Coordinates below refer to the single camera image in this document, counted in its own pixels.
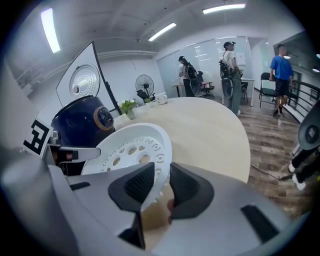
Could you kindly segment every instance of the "blue t-shirt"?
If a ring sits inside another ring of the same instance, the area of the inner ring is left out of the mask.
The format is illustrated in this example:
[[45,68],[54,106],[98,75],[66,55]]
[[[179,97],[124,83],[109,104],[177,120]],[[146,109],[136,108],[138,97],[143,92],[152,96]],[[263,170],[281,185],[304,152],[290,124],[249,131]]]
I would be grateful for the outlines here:
[[290,62],[279,55],[273,57],[270,68],[275,70],[275,77],[278,79],[290,80],[290,76],[294,75]]

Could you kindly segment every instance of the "green pants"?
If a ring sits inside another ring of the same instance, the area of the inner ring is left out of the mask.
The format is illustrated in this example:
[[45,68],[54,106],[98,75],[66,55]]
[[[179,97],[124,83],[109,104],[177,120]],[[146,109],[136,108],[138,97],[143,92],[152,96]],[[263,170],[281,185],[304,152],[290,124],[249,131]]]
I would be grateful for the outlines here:
[[235,73],[231,80],[233,85],[233,95],[229,99],[228,108],[237,115],[241,99],[241,77],[239,72]]

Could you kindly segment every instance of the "person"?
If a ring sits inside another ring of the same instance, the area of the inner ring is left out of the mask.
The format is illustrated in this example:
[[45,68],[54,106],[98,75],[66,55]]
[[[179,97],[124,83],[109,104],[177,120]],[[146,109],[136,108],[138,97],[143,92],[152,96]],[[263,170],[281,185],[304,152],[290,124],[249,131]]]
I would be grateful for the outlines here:
[[179,77],[181,77],[183,80],[185,95],[187,97],[195,97],[195,94],[190,85],[190,81],[192,77],[190,77],[190,75],[188,74],[188,69],[190,68],[191,70],[193,70],[193,75],[197,77],[196,69],[194,68],[194,66],[192,66],[190,62],[186,60],[184,56],[179,57],[179,62],[180,62]]
[[[320,171],[320,153],[319,148],[314,148],[311,150],[302,150],[299,154],[297,154],[290,162],[288,169],[291,173],[294,173],[292,176],[292,181],[296,184],[296,187],[299,190],[304,190],[306,187],[305,180],[311,177],[315,172]],[[296,168],[300,166],[300,164],[306,160],[312,153],[315,152],[315,159],[302,168],[300,172],[295,173]]]
[[223,45],[225,52],[223,54],[223,59],[229,63],[229,66],[235,70],[235,74],[231,78],[233,85],[233,95],[229,99],[228,108],[235,113],[237,116],[240,115],[240,100],[241,100],[241,77],[242,71],[237,65],[236,55],[234,53],[235,43],[225,42]]
[[273,81],[273,73],[275,71],[275,95],[276,95],[276,110],[273,115],[276,116],[279,112],[282,114],[283,105],[287,104],[289,95],[289,83],[291,90],[294,88],[293,76],[294,72],[291,65],[285,56],[287,49],[283,44],[278,45],[279,55],[273,57],[270,65],[270,81]]

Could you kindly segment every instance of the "white plastic steamer basket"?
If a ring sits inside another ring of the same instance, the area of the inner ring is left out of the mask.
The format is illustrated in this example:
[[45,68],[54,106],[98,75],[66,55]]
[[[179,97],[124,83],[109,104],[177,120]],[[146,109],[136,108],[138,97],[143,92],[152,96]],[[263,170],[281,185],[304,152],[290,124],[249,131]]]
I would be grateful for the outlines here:
[[154,185],[141,206],[144,211],[160,195],[170,173],[172,146],[166,131],[152,123],[136,123],[117,130],[96,147],[101,155],[88,160],[81,175],[154,162]]

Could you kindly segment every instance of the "white mug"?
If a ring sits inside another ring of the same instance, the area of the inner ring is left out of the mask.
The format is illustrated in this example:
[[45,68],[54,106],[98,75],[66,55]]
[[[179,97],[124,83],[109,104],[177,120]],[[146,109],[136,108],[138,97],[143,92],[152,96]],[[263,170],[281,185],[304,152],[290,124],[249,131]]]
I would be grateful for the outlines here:
[[159,105],[166,104],[168,102],[168,97],[165,92],[159,93],[155,95],[155,100],[159,103]]

